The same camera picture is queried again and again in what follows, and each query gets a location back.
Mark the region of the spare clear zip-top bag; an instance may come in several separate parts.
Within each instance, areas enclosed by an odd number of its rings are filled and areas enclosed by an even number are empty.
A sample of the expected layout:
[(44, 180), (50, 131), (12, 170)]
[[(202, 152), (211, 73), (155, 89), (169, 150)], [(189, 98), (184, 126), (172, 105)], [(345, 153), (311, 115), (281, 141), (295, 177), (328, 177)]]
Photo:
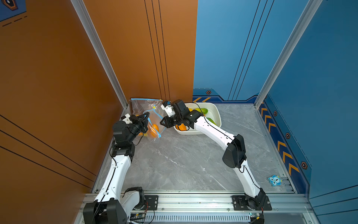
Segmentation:
[[(162, 126), (160, 124), (160, 122), (162, 121), (162, 119), (165, 116), (165, 112), (161, 109), (160, 106), (158, 105), (150, 105), (149, 109), (144, 111), (145, 113), (148, 112), (149, 113), (149, 118), (148, 118), (148, 128), (149, 128), (149, 124), (156, 124), (159, 128), (159, 133), (160, 133), (160, 137), (162, 136), (163, 131), (166, 129), (166, 127)], [(150, 136), (148, 136), (148, 131), (146, 132), (146, 134), (144, 134), (145, 137), (151, 138)]]

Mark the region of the green yellow mango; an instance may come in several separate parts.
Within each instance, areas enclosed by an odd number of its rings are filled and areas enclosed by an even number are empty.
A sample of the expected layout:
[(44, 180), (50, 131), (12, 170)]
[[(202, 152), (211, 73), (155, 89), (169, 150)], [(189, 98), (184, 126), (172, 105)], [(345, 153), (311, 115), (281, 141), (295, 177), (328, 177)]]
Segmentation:
[(208, 113), (207, 108), (196, 108), (195, 110), (202, 113), (203, 115), (206, 115)]

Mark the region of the clear zip-top bag blue zipper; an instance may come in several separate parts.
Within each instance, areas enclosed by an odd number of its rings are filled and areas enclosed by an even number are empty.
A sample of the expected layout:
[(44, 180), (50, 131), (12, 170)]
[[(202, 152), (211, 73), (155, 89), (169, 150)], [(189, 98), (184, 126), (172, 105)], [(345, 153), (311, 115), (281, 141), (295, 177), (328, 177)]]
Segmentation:
[(161, 107), (162, 103), (163, 100), (161, 99), (132, 98), (130, 99), (130, 111), (134, 115), (141, 115), (145, 113), (145, 110), (149, 109), (150, 105)]

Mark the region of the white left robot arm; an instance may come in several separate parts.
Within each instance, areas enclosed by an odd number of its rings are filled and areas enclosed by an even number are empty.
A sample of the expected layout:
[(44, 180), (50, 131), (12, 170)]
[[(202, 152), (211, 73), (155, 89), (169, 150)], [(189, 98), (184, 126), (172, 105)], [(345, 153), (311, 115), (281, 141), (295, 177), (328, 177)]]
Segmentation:
[(86, 224), (128, 224), (135, 207), (145, 203), (141, 187), (129, 188), (121, 193), (125, 176), (135, 153), (135, 138), (148, 131), (149, 113), (135, 116), (126, 114), (113, 125), (111, 167), (94, 202), (83, 209)]

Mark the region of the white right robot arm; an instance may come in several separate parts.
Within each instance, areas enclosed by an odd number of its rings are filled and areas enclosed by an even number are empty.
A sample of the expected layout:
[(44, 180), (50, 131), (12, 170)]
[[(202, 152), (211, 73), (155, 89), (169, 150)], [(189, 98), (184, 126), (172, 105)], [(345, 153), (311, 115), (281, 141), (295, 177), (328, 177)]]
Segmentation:
[(202, 109), (190, 110), (182, 100), (165, 101), (162, 110), (167, 113), (160, 124), (166, 128), (185, 125), (205, 134), (215, 141), (223, 150), (223, 162), (237, 174), (243, 188), (248, 207), (263, 210), (268, 202), (265, 191), (259, 186), (249, 168), (244, 138), (233, 135), (219, 128), (204, 116)]

